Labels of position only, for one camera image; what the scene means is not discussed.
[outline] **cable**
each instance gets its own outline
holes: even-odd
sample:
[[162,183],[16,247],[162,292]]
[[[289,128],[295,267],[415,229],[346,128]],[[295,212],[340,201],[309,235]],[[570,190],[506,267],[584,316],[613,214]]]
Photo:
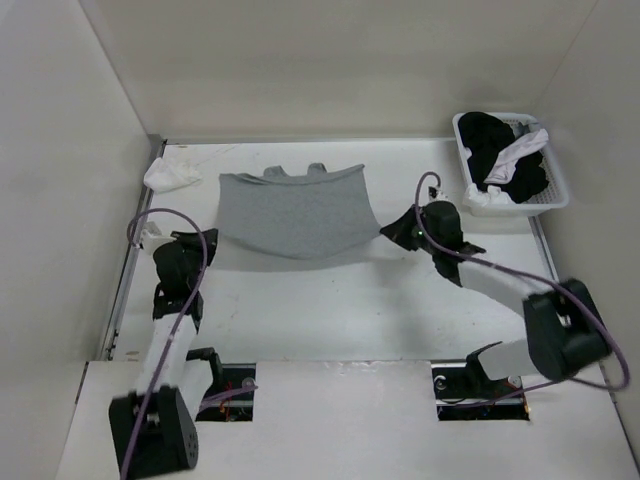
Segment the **cable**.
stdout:
[[[454,250],[451,250],[449,248],[443,247],[442,245],[437,243],[429,235],[429,233],[427,232],[427,229],[424,226],[424,223],[422,222],[422,217],[421,217],[421,214],[420,214],[420,194],[422,193],[422,184],[424,183],[424,181],[428,177],[434,177],[436,179],[436,181],[438,182],[438,185],[437,185],[438,188],[440,188],[442,186],[442,179],[440,178],[440,175],[438,175],[436,172],[425,172],[422,175],[422,177],[420,177],[420,181],[418,182],[418,186],[416,188],[416,194],[415,194],[413,208],[414,208],[414,211],[415,211],[415,214],[416,214],[416,221],[418,223],[418,227],[420,228],[420,231],[422,232],[422,235],[424,235],[424,237],[431,244],[431,246],[433,248],[435,248],[436,250],[439,250],[439,251],[441,251],[443,253],[446,253],[447,255],[451,255],[451,256],[459,258],[461,260],[474,262],[474,263],[477,263],[479,265],[483,265],[483,266],[488,267],[488,268],[493,268],[493,269],[498,270],[500,272],[507,273],[509,275],[513,275],[514,277],[525,277],[525,278],[530,278],[532,280],[536,280],[538,282],[544,283],[545,285],[550,286],[555,291],[560,293],[562,296],[567,298],[569,301],[571,301],[571,303],[573,303],[576,307],[578,307],[580,312],[587,318],[587,320],[593,325],[593,327],[598,331],[598,333],[604,338],[604,340],[607,342],[607,344],[609,345],[609,347],[613,351],[614,355],[618,359],[618,362],[620,363],[620,369],[622,370],[622,381],[620,382],[620,384],[615,385],[615,386],[610,386],[610,385],[606,385],[606,384],[599,384],[599,383],[590,382],[588,380],[582,380],[582,379],[577,379],[577,378],[572,378],[570,380],[574,381],[574,382],[577,382],[577,383],[581,383],[583,385],[588,385],[590,387],[597,388],[597,389],[600,389],[600,390],[607,390],[609,392],[619,392],[620,390],[624,390],[625,388],[627,388],[629,386],[629,383],[631,382],[631,372],[629,370],[629,364],[627,363],[627,359],[625,358],[624,354],[622,353],[622,350],[620,349],[620,346],[616,343],[616,341],[613,339],[613,337],[607,331],[607,329],[604,328],[604,326],[602,325],[600,320],[573,293],[571,293],[569,290],[564,288],[562,285],[559,285],[558,283],[556,283],[556,282],[554,282],[552,280],[549,280],[547,278],[541,277],[540,275],[535,275],[533,273],[523,272],[521,270],[516,270],[516,269],[513,269],[513,268],[505,267],[504,265],[499,265],[497,263],[489,262],[489,261],[484,260],[482,258],[476,258],[476,257],[474,257],[472,255],[465,255],[463,253],[458,253],[458,252],[456,252]],[[496,398],[496,399],[493,399],[493,400],[489,400],[489,404],[495,403],[498,400],[511,398],[511,397],[520,395],[520,394],[525,393],[525,392],[530,392],[532,390],[538,390],[539,388],[548,387],[549,385],[554,385],[555,383],[557,383],[557,382],[547,382],[547,383],[543,383],[543,384],[540,384],[540,385],[535,385],[533,387],[521,388],[519,390],[515,390],[512,393],[509,393],[508,395],[504,395],[502,397],[499,397],[499,398]],[[480,407],[480,406],[483,406],[485,404],[487,404],[487,402],[480,402],[480,403],[475,403],[475,404],[471,404],[471,405],[465,404],[465,405],[459,405],[459,408]]]
[[202,400],[199,412],[202,412],[211,407],[215,407],[216,405],[220,405],[222,402],[230,399],[231,397],[242,395],[244,393],[255,392],[257,389],[257,385],[247,385],[245,387],[235,388],[233,390],[227,390],[225,392],[217,393]]
[[169,337],[167,338],[167,343],[164,345],[164,349],[162,350],[162,354],[160,355],[160,360],[158,360],[158,366],[153,372],[153,376],[151,377],[151,381],[149,382],[149,387],[147,388],[146,393],[144,394],[144,398],[142,399],[142,404],[140,405],[140,410],[138,411],[138,415],[136,416],[136,421],[133,424],[133,429],[131,430],[131,437],[129,438],[129,444],[127,445],[127,450],[124,454],[124,459],[122,461],[122,468],[120,469],[120,480],[127,480],[127,476],[129,475],[129,468],[131,467],[131,459],[133,458],[133,452],[136,448],[136,442],[138,441],[138,436],[140,435],[140,429],[142,428],[142,420],[145,417],[147,408],[149,406],[149,401],[151,400],[151,395],[153,394],[153,389],[158,382],[158,378],[160,377],[160,373],[162,371],[162,366],[167,359],[167,355],[169,354],[169,349],[171,348],[171,344],[173,343],[173,337],[178,331],[178,327],[180,326],[180,322],[184,317],[185,313],[189,309],[189,306],[193,302],[193,299],[196,297],[198,293],[198,289],[200,288],[200,284],[202,283],[202,279],[204,278],[204,272],[207,269],[207,241],[202,234],[198,225],[187,217],[184,213],[180,213],[171,208],[150,208],[149,210],[145,210],[143,212],[138,213],[133,219],[129,222],[127,226],[127,239],[129,243],[133,246],[136,246],[134,235],[135,230],[140,220],[144,220],[150,213],[171,213],[173,215],[177,215],[180,218],[186,220],[196,231],[198,234],[198,238],[200,239],[200,243],[202,244],[202,267],[200,268],[200,273],[198,274],[198,279],[196,280],[195,285],[191,291],[191,295],[187,298],[182,310],[178,313],[176,317],[176,321],[171,328],[171,332],[169,333]]

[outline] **white table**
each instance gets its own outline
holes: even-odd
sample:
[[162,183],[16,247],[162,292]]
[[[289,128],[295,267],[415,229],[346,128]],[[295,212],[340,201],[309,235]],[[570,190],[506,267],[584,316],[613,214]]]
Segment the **white table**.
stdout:
[[[464,191],[450,141],[168,146],[165,156],[191,159],[204,181],[155,195],[151,207],[177,209],[203,229],[216,225],[220,173],[261,174],[272,165],[295,175],[306,173],[312,162],[323,162],[329,171],[363,163],[372,208],[382,225],[411,206],[425,170],[442,175],[452,200],[459,201]],[[462,216],[469,241],[496,260],[547,273],[526,218]],[[151,218],[166,233],[189,230],[174,216]],[[152,258],[140,254],[114,359],[144,357],[157,282]],[[194,346],[214,346],[228,363],[458,358],[524,335],[522,320],[511,311],[441,278],[428,254],[406,252],[384,237],[324,261],[270,257],[223,240],[201,292],[205,315]]]
[[[329,170],[364,163],[381,224],[407,210],[425,170],[442,175],[454,202],[463,191],[448,141],[169,146],[165,155],[192,159],[204,181],[157,195],[151,206],[184,212],[202,228],[215,226],[218,174],[260,174],[271,165],[303,174],[312,162]],[[169,215],[153,220],[167,233],[188,230]],[[527,219],[463,212],[462,224],[496,260],[548,274]],[[140,255],[114,352],[127,361],[90,365],[59,480],[117,478],[107,408],[139,372],[156,283],[152,259]],[[253,422],[198,423],[198,467],[167,478],[638,479],[605,392],[572,383],[532,392],[531,422],[437,421],[424,360],[464,357],[520,338],[524,327],[506,308],[442,279],[425,253],[378,238],[330,260],[300,262],[223,241],[201,292],[205,316],[195,346],[213,345],[228,363],[257,361],[260,389]],[[602,380],[595,367],[582,375]]]

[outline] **pile of clothes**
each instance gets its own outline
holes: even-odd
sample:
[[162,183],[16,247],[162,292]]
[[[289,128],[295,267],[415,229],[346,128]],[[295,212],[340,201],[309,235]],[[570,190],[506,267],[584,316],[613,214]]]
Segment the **pile of clothes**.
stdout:
[[458,128],[470,153],[467,164],[477,188],[476,198],[484,195],[488,203],[495,203],[492,199],[502,194],[499,203],[505,204],[507,194],[511,201],[524,203],[547,188],[549,180],[541,166],[540,150],[549,135],[544,129],[527,133],[526,127],[514,132],[510,125],[483,112],[470,112],[460,118]]

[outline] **gray clothing in basket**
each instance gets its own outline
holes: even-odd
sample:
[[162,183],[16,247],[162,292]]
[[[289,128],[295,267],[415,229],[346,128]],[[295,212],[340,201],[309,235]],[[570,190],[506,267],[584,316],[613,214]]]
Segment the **gray clothing in basket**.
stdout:
[[216,227],[242,246],[287,258],[335,255],[379,235],[364,165],[327,173],[314,163],[291,177],[280,166],[262,177],[220,175]]

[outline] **white plastic basket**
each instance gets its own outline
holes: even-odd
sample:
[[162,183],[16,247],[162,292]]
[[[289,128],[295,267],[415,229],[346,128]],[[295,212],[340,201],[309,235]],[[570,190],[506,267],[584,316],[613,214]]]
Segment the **white plastic basket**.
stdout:
[[[535,131],[540,128],[538,120],[531,115],[524,115],[520,113],[487,113],[499,118],[511,126],[515,126],[520,122],[524,125],[531,125],[531,131]],[[455,130],[456,141],[458,142],[458,154],[460,156],[460,164],[462,165],[462,174],[464,176],[466,188],[471,185],[473,181],[471,180],[471,173],[469,172],[469,165],[467,164],[468,154],[466,154],[465,147],[460,136],[460,130],[458,128],[458,121],[463,115],[464,113],[458,113],[453,117],[453,129]],[[542,149],[542,156],[542,168],[544,168],[547,173],[547,179],[549,180],[549,186],[544,189],[544,191],[530,198],[525,203],[517,205],[487,205],[486,207],[473,207],[471,208],[471,213],[482,217],[533,217],[541,214],[542,212],[546,212],[547,210],[551,210],[552,208],[566,207],[569,204],[569,190],[567,189],[567,184],[562,177],[558,160],[551,148],[551,142]]]

